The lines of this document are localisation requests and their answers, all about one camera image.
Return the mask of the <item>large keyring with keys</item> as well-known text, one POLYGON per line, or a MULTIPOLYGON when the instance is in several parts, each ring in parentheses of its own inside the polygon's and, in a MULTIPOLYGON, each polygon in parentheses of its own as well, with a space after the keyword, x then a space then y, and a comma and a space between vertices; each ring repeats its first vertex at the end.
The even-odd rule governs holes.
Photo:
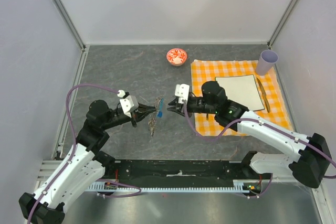
POLYGON ((150 131, 150 137, 153 137, 153 136, 154 136, 155 126, 156 126, 156 119, 158 119, 158 117, 157 117, 158 106, 159 106, 160 99, 161 99, 162 97, 163 97, 163 96, 159 96, 159 97, 157 97, 156 100, 155 100, 155 102, 154 102, 154 106, 156 107, 156 112, 153 113, 153 114, 150 116, 150 119, 149 119, 149 122, 148 122, 149 131, 150 131))

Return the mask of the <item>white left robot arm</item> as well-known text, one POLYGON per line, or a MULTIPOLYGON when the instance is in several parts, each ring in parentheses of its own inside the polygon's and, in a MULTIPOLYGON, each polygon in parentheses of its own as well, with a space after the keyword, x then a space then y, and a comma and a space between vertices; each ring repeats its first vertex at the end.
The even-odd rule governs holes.
POLYGON ((62 223, 71 205, 92 183, 115 173, 114 158, 101 150, 109 138, 106 130, 128 122, 136 126, 154 112, 154 106, 140 104, 133 96, 121 99, 121 107, 115 109, 104 100, 93 101, 66 158, 34 193, 20 197, 27 222, 62 223))

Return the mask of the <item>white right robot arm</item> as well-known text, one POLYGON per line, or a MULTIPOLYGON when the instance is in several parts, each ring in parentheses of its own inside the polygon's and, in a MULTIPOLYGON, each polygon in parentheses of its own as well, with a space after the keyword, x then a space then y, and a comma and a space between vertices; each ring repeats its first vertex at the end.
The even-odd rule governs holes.
POLYGON ((288 130, 258 116, 248 107, 227 98, 225 89, 216 81, 207 81, 202 96, 196 97, 187 84, 175 87, 175 99, 168 111, 190 118, 192 114, 212 114, 223 127, 250 135, 276 148, 280 154, 263 154, 250 151, 240 166, 241 174, 248 179, 257 174, 292 176, 301 184, 318 188, 330 165, 335 165, 325 138, 288 130))

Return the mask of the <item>blue key tag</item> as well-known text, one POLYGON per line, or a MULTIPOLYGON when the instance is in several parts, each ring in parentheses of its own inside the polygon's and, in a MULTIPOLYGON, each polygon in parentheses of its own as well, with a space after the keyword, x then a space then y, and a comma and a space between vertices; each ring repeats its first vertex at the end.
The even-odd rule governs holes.
POLYGON ((164 103, 164 98, 162 97, 160 99, 159 106, 158 106, 158 113, 157 113, 158 118, 161 118, 162 115, 163 115, 163 111, 162 111, 163 110, 163 103, 164 103))

